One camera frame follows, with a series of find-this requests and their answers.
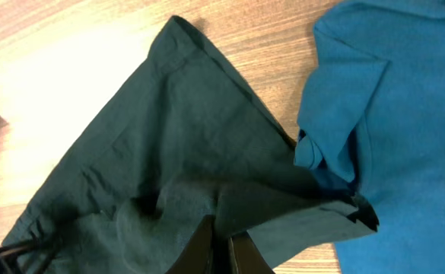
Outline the black shorts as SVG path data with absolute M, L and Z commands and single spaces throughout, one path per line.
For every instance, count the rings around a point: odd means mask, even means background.
M 307 247 L 363 237 L 365 198 L 320 191 L 294 143 L 238 71 L 173 16 L 132 73 L 27 204 L 4 245 L 44 239 L 27 272 L 164 273 L 204 217 L 214 271 L 248 233 L 270 266 Z

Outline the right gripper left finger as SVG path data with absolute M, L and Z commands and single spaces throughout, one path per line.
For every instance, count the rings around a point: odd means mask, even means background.
M 213 260 L 214 216 L 206 215 L 166 274 L 209 274 Z

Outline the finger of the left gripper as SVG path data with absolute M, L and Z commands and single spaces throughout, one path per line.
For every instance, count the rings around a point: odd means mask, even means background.
M 0 247 L 0 274 L 44 274 L 60 249 L 61 239 L 55 236 Z

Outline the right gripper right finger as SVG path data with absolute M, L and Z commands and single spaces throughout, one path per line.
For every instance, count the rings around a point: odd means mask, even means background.
M 247 232 L 228 241 L 231 274 L 275 274 Z

